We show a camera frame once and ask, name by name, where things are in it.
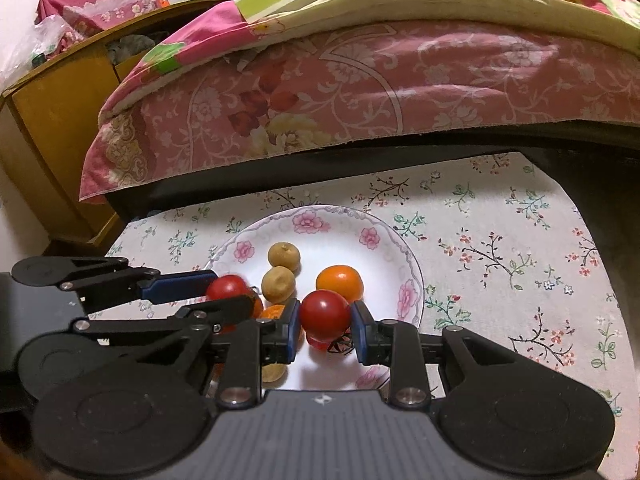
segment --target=metal screw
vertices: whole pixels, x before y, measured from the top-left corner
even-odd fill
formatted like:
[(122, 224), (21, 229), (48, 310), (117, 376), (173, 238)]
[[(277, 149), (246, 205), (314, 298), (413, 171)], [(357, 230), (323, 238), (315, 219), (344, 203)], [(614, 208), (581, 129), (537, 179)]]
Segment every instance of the metal screw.
[(242, 404), (251, 399), (249, 388), (227, 388), (220, 394), (220, 400), (225, 404)]
[(424, 399), (426, 398), (427, 394), (420, 388), (403, 388), (396, 393), (396, 400), (400, 402), (400, 404), (405, 404), (407, 406), (420, 404), (421, 402), (424, 402)]
[(91, 324), (85, 319), (79, 319), (74, 323), (74, 327), (76, 330), (86, 330), (90, 326)]

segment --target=small potato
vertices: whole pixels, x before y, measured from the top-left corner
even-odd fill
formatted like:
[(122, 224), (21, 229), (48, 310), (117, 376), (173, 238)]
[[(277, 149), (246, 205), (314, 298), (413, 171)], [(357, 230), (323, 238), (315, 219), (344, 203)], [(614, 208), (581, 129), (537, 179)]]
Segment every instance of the small potato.
[(274, 363), (262, 367), (262, 382), (273, 383), (280, 379), (287, 370), (287, 365), (282, 363)]
[(262, 277), (262, 294), (271, 303), (284, 303), (296, 288), (296, 277), (287, 267), (273, 267)]
[(294, 244), (278, 242), (269, 248), (267, 259), (273, 267), (287, 267), (296, 272), (300, 266), (300, 251)]

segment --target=table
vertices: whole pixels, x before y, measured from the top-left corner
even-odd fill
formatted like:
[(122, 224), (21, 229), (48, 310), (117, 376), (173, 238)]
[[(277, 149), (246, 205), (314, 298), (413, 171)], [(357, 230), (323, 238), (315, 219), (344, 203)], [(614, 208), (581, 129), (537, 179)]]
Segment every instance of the table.
[[(572, 200), (520, 153), (169, 210), (129, 223), (108, 255), (162, 272), (199, 269), (252, 222), (315, 203), (368, 211), (404, 238), (424, 277), (422, 332), (462, 325), (597, 390), (616, 417), (600, 472), (609, 479), (635, 476), (638, 388), (616, 295)], [(158, 318), (177, 307), (135, 301), (95, 316)], [(441, 387), (434, 393), (442, 395)]]

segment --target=white plate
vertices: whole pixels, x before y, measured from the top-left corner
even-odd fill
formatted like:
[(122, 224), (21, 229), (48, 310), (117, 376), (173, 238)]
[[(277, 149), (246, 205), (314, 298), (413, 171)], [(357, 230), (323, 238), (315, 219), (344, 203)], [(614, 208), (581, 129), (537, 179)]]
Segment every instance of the white plate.
[[(229, 239), (205, 268), (219, 276), (238, 274), (251, 286), (259, 287), (271, 268), (267, 252), (276, 242), (290, 242), (300, 250), (302, 261), (296, 274), (300, 301), (316, 290), (316, 276), (321, 270), (348, 265), (362, 277), (363, 300), (374, 319), (399, 319), (420, 326), (424, 285), (411, 249), (382, 220), (348, 207), (313, 205), (267, 216)], [(321, 352), (305, 341), (284, 377), (263, 386), (353, 390), (378, 388), (387, 378), (387, 367), (364, 367), (354, 351)]]

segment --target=wooden cabinet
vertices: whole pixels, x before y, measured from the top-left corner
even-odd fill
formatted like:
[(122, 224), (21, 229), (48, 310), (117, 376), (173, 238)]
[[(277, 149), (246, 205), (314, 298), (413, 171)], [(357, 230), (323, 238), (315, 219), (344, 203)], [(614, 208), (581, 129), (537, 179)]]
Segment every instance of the wooden cabinet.
[(139, 16), (37, 67), (0, 98), (0, 162), (49, 237), (98, 246), (120, 223), (107, 205), (78, 202), (82, 165), (107, 97), (144, 53), (113, 66), (107, 44), (176, 31), (222, 0), (190, 0)]

